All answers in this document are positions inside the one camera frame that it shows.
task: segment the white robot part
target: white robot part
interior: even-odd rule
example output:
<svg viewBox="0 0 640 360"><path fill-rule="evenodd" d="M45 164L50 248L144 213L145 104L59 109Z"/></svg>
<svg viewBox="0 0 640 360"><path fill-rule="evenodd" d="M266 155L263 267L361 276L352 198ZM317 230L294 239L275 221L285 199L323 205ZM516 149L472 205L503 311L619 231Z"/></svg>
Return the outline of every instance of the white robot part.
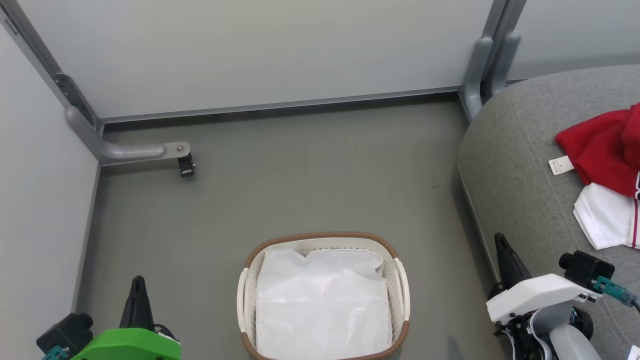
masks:
<svg viewBox="0 0 640 360"><path fill-rule="evenodd" d="M569 300L585 302L587 298L598 299L598 294L556 274L527 279L515 284L486 302L491 321L508 323L514 315L555 305Z"/></svg>

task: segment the gray couch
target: gray couch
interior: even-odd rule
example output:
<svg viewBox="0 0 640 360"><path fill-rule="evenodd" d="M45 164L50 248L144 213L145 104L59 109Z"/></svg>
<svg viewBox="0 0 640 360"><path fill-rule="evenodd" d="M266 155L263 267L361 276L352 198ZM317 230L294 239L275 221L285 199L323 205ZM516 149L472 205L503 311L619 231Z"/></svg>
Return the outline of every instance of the gray couch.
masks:
<svg viewBox="0 0 640 360"><path fill-rule="evenodd" d="M582 250L616 266L613 280L640 295L640 250L595 250L573 217L583 184L575 172L553 176L564 156L554 138L595 115L640 102L640 65L564 72L510 86L471 123L458 166L497 276L493 234L504 233L533 276L563 274L560 255ZM591 343L604 360L640 346L640 315L604 297L580 305L593 317Z"/></svg>

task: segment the gray floor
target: gray floor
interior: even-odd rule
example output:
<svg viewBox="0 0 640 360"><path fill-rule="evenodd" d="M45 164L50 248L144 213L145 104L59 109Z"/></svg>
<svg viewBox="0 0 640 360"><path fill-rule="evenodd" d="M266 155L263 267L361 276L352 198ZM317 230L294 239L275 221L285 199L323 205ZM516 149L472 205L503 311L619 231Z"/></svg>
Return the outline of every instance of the gray floor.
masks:
<svg viewBox="0 0 640 360"><path fill-rule="evenodd" d="M408 273L411 329L396 359L505 358L456 171L464 113L453 99L392 105L107 133L188 141L197 168L184 179L173 161L103 170L79 299L94 332L118 327L140 274L183 359L248 359L235 299L249 253L281 235L355 230L386 238Z"/></svg>

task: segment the laundry basket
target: laundry basket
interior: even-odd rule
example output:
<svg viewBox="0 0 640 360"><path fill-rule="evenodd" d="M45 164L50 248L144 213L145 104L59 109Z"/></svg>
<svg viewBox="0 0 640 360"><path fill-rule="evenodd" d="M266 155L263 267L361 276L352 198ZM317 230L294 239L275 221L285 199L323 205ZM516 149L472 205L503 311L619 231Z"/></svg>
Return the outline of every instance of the laundry basket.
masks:
<svg viewBox="0 0 640 360"><path fill-rule="evenodd" d="M394 248L383 238L369 233L308 233L269 240L253 250L244 263L244 270L238 282L236 307L242 342L254 358L269 360L258 353L255 345L256 285L264 261L264 254L268 249L293 249L303 256L314 250L366 249L380 255L384 260L382 276L387 282L391 312L391 347L376 354L354 357L349 360L384 359L400 348L409 331L411 304L406 272Z"/></svg>

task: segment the white wall panel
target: white wall panel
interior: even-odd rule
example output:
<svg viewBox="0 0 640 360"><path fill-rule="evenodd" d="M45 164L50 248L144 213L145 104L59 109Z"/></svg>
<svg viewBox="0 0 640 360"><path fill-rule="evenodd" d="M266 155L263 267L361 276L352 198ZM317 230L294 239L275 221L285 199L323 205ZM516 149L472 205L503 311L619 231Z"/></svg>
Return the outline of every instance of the white wall panel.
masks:
<svg viewBox="0 0 640 360"><path fill-rule="evenodd" d="M100 118L461 85L492 0L19 0Z"/></svg>
<svg viewBox="0 0 640 360"><path fill-rule="evenodd" d="M640 63L640 1L528 0L508 79Z"/></svg>
<svg viewBox="0 0 640 360"><path fill-rule="evenodd" d="M99 165L12 36L0 26L0 358L40 359L73 310Z"/></svg>

